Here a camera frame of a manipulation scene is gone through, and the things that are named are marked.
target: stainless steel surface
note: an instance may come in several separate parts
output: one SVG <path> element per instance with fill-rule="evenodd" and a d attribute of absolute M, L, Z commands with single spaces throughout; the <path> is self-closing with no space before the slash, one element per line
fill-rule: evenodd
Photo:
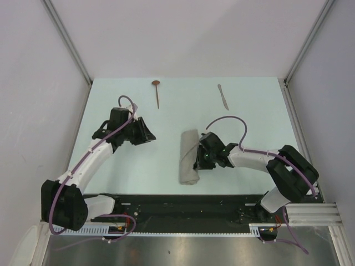
<path fill-rule="evenodd" d="M 292 79 L 293 74 L 295 73 L 297 67 L 299 66 L 300 62 L 302 61 L 303 57 L 305 56 L 306 52 L 308 51 L 309 47 L 311 46 L 316 34 L 318 33 L 319 29 L 323 25 L 324 20 L 326 19 L 327 15 L 329 14 L 329 11 L 331 8 L 334 6 L 336 0 L 327 0 L 327 2 L 324 4 L 321 12 L 319 13 L 310 33 L 308 34 L 300 52 L 298 53 L 296 60 L 293 62 L 290 70 L 288 71 L 288 74 L 285 78 L 286 84 L 290 82 Z"/>
<path fill-rule="evenodd" d="M 56 252 L 53 249 L 85 237 L 52 236 L 43 265 L 339 265 L 327 227 L 294 230 L 310 255 L 289 244 L 262 244 L 256 238 L 223 237 L 128 237 L 112 244 L 88 241 Z M 289 239 L 287 229 L 281 228 L 279 237 Z"/>
<path fill-rule="evenodd" d="M 72 39 L 70 38 L 62 20 L 59 17 L 58 12 L 55 10 L 55 7 L 52 3 L 51 0 L 42 0 L 42 3 L 45 7 L 45 9 L 47 10 L 54 26 L 56 27 L 60 37 L 62 38 L 65 46 L 68 48 L 68 51 L 70 53 L 70 55 L 72 56 L 74 62 L 76 63 L 76 65 L 78 66 L 81 74 L 83 75 L 83 78 L 86 80 L 88 86 L 91 88 L 91 84 L 93 83 L 93 81 L 91 80 L 89 73 L 82 61 L 82 59 L 79 56 L 79 53 L 77 51 L 77 49 L 74 46 L 74 43 L 72 41 Z"/>
<path fill-rule="evenodd" d="M 224 107 L 225 107 L 225 108 L 229 111 L 229 108 L 228 108 L 228 104 L 227 104 L 226 98 L 224 98 L 224 95 L 223 95 L 223 91 L 222 91 L 222 86 L 221 86 L 221 84 L 218 84 L 218 89 L 220 90 L 220 93 L 221 93 L 221 97 L 222 97 L 222 101 L 223 101 Z"/>

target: table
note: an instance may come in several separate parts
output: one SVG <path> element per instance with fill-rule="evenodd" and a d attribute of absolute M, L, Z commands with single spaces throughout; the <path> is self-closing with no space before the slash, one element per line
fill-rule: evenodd
<path fill-rule="evenodd" d="M 327 227 L 296 227 L 294 230 L 309 255 L 285 243 L 263 245 L 257 238 L 223 236 L 135 236 L 110 245 L 87 241 L 57 252 L 56 248 L 88 237 L 51 236 L 43 265 L 340 265 Z M 279 229 L 279 238 L 292 239 L 285 227 Z"/>
<path fill-rule="evenodd" d="M 155 87 L 160 80 L 160 109 Z M 217 85 L 221 84 L 229 111 L 224 108 Z M 133 146 L 125 142 L 89 182 L 85 193 L 234 195 L 264 194 L 275 184 L 270 175 L 247 168 L 199 171 L 197 184 L 179 184 L 180 136 L 189 129 L 199 133 L 215 118 L 236 115 L 248 124 L 244 146 L 297 148 L 296 139 L 277 78 L 129 78 L 95 79 L 80 125 L 70 168 L 86 151 L 92 134 L 118 106 L 120 95 L 132 98 L 157 140 Z M 217 122 L 210 129 L 228 144 L 239 142 L 243 124 L 234 119 Z"/>

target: metal floor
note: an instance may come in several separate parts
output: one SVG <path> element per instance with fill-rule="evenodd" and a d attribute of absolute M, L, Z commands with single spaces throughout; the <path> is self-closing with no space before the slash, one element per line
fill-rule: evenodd
<path fill-rule="evenodd" d="M 294 230 L 310 255 L 289 244 L 263 245 L 256 238 L 230 237 L 128 237 L 112 244 L 88 241 L 55 251 L 85 237 L 52 236 L 43 265 L 339 265 L 327 227 Z M 286 228 L 281 228 L 279 238 L 290 238 Z"/>

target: beige cloth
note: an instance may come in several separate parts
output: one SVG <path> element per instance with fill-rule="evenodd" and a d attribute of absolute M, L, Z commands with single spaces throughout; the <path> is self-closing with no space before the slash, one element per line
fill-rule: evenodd
<path fill-rule="evenodd" d="M 181 134 L 179 182 L 182 185 L 194 185 L 200 179 L 194 170 L 194 163 L 199 145 L 199 133 L 197 129 L 188 130 Z"/>

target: light blue table surface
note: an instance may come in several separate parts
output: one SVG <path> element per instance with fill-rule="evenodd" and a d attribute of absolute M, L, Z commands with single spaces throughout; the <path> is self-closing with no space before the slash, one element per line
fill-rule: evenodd
<path fill-rule="evenodd" d="M 161 81 L 160 109 L 155 88 Z M 224 108 L 221 84 L 229 111 Z M 92 134 L 118 106 L 120 95 L 132 98 L 157 140 L 133 146 L 125 142 L 89 182 L 85 193 L 127 194 L 262 194 L 272 189 L 270 175 L 247 168 L 216 167 L 199 171 L 192 186 L 179 184 L 180 136 L 189 129 L 199 133 L 215 118 L 236 115 L 248 124 L 245 147 L 270 150 L 284 144 L 297 148 L 277 78 L 139 78 L 95 79 L 75 143 L 70 168 L 79 160 Z M 211 129 L 228 144 L 239 142 L 244 131 L 238 120 L 225 119 Z"/>

